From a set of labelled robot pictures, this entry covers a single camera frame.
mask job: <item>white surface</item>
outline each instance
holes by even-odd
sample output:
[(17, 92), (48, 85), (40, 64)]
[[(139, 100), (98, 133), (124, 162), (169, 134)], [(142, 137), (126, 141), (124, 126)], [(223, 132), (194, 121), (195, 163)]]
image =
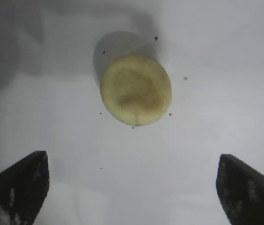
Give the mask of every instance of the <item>white surface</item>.
[[(0, 171), (48, 152), (37, 225), (228, 224), (220, 154), (264, 173), (264, 0), (21, 0), (0, 15), (4, 63), (21, 59), (0, 88)], [(118, 30), (158, 35), (172, 116), (131, 129), (104, 108), (93, 54)]]

